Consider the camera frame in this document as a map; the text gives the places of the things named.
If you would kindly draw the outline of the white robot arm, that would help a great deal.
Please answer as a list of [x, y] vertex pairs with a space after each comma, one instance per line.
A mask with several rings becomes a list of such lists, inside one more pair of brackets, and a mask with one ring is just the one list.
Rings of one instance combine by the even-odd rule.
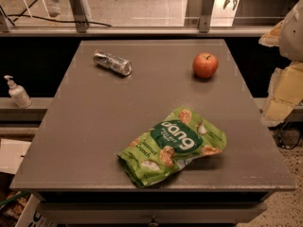
[[275, 127], [303, 101], [303, 0], [299, 0], [282, 21], [262, 35], [258, 43], [277, 46], [279, 54], [290, 61], [284, 69], [276, 68], [272, 74], [268, 96], [261, 110], [261, 123]]

